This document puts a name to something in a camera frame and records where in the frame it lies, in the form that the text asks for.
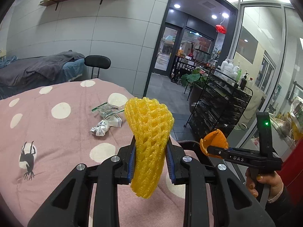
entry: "black sleeve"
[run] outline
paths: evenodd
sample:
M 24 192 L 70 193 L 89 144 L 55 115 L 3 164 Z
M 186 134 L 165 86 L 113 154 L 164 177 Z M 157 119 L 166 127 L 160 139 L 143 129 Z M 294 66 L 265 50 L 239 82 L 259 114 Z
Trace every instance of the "black sleeve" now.
M 275 222 L 276 227 L 296 227 L 300 212 L 299 205 L 294 208 L 286 187 L 283 188 L 281 196 L 273 203 L 267 203 L 265 210 Z

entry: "black chair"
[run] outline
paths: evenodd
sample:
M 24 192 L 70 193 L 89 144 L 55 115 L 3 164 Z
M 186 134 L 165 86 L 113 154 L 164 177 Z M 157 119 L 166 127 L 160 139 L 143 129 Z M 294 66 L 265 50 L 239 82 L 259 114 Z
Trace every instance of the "black chair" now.
M 97 78 L 99 78 L 100 68 L 109 69 L 109 67 L 111 66 L 111 60 L 106 56 L 102 56 L 102 55 L 89 55 L 85 57 L 84 64 L 86 66 L 91 66 L 93 68 L 91 70 L 91 79 L 93 78 L 94 67 L 99 68 L 97 75 Z

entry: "bed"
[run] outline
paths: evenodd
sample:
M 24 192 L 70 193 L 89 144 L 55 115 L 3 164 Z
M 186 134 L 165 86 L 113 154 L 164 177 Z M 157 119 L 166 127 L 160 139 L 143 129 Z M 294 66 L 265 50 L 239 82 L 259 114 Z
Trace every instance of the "bed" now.
M 100 121 L 91 109 L 113 95 L 113 102 L 120 104 L 133 97 L 125 88 L 92 79 L 40 87 L 0 100 L 0 193 L 23 226 L 77 164 L 100 164 L 130 144 L 133 134 L 123 113 L 119 114 L 121 128 L 111 127 L 104 137 L 90 132 Z M 24 159 L 22 151 L 32 161 Z M 149 199 L 137 197 L 127 185 L 118 185 L 118 198 L 121 227 L 183 225 L 185 186 L 171 183 L 166 164 Z
M 53 68 L 52 64 L 58 61 L 58 67 Z M 0 100 L 37 87 L 73 81 L 82 76 L 83 69 L 84 55 L 71 51 L 16 60 L 0 68 Z

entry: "red lantern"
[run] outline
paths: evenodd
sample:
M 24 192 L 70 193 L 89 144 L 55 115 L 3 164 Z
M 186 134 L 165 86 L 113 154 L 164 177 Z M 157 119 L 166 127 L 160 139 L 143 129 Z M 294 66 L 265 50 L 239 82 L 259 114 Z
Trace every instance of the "red lantern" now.
M 223 34 L 226 34 L 226 28 L 222 25 L 216 25 L 216 31 L 220 32 L 220 33 L 223 33 Z

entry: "person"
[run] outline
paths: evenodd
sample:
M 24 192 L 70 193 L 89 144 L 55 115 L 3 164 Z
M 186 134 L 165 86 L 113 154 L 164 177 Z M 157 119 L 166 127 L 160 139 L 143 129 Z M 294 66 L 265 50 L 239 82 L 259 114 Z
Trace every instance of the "person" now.
M 251 178 L 249 168 L 246 170 L 245 176 L 248 191 L 254 197 L 258 197 L 258 192 L 255 189 L 256 184 Z M 300 217 L 303 215 L 303 201 L 301 199 L 296 207 L 293 206 L 287 189 L 277 172 L 259 174 L 257 181 L 271 186 L 265 210 L 276 224 L 276 227 L 302 226 Z

